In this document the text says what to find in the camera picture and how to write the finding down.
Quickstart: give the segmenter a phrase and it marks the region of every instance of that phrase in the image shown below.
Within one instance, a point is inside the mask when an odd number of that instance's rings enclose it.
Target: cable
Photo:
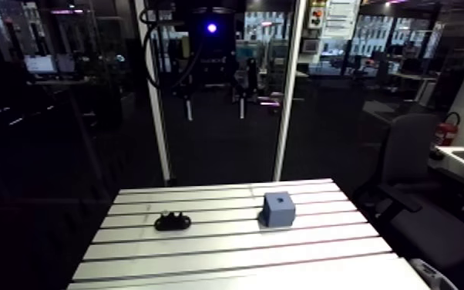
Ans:
[[[144,55],[146,55],[147,46],[149,45],[149,43],[151,41],[151,34],[153,33],[153,30],[158,27],[158,21],[159,21],[159,19],[157,19],[155,22],[147,21],[147,19],[144,19],[145,16],[146,16],[146,9],[142,10],[141,13],[139,14],[139,20],[142,23],[144,23],[146,25],[151,24],[151,26],[147,29],[147,33],[144,36],[144,40],[143,40],[143,43],[142,43],[143,54]],[[180,78],[176,82],[174,82],[171,86],[168,86],[167,89],[172,89],[173,87],[180,85],[190,75],[190,73],[192,72],[194,66],[196,65],[196,62],[200,58],[200,54],[201,54],[202,49],[203,49],[203,40],[200,42],[200,45],[198,46],[198,50],[196,51],[196,54],[193,56],[193,58],[190,60],[189,64],[187,64],[185,69],[180,74]],[[158,82],[155,82],[153,80],[153,77],[151,76],[151,72],[150,72],[149,68],[147,67],[147,59],[145,59],[145,62],[146,62],[146,78],[147,78],[147,80],[155,88],[162,89],[162,86]]]

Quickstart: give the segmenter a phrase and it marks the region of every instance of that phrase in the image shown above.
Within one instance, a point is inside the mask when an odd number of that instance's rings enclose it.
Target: black clamp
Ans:
[[[161,214],[160,217],[156,219],[155,229],[157,231],[179,231],[187,229],[190,227],[190,224],[190,217],[183,215],[182,212],[178,215],[170,212],[167,215]]]

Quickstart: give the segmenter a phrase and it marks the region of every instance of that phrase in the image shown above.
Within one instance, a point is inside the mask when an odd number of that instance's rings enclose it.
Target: computer screen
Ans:
[[[30,73],[55,73],[52,56],[25,56],[25,66]]]
[[[73,73],[76,71],[76,63],[71,55],[58,54],[58,69],[61,73]]]

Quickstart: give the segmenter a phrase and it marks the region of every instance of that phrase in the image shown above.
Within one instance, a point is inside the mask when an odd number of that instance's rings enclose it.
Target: chair armrest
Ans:
[[[380,184],[378,189],[392,200],[392,203],[397,203],[404,209],[410,212],[418,212],[422,209],[422,206],[416,203],[410,197],[407,197],[406,194],[403,194],[401,191],[391,187],[387,184]]]

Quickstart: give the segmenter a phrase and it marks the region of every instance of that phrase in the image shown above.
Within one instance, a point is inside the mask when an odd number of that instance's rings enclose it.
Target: white frame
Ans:
[[[304,14],[306,12],[306,0],[296,1],[296,11],[294,13],[293,29],[291,33],[291,44],[290,44],[290,55],[289,62],[287,62],[287,74],[286,74],[286,86],[284,88],[284,107],[282,110],[281,127],[279,129],[279,136],[277,142],[277,153],[274,166],[273,181],[279,181],[281,179],[282,166],[284,162],[284,151],[286,150],[286,139],[287,129],[289,126],[289,120],[291,115],[291,103],[293,101],[293,90],[295,85],[295,75],[297,71],[298,53],[300,49],[300,40],[302,35],[302,25],[304,23]],[[135,0],[136,17],[139,17],[140,12],[144,9],[143,0]],[[146,25],[139,24],[140,38],[143,39],[147,32]],[[153,56],[151,48],[148,47],[146,50],[146,63],[147,69],[152,72],[153,68]],[[162,167],[162,175],[166,184],[172,178],[170,171],[170,161],[167,151],[167,145],[165,140],[165,127],[163,124],[162,110],[160,109],[160,99],[158,90],[148,82],[148,89],[150,92],[151,110],[153,114],[153,123],[155,127],[156,143],[158,146],[158,152],[160,155],[160,164]]]

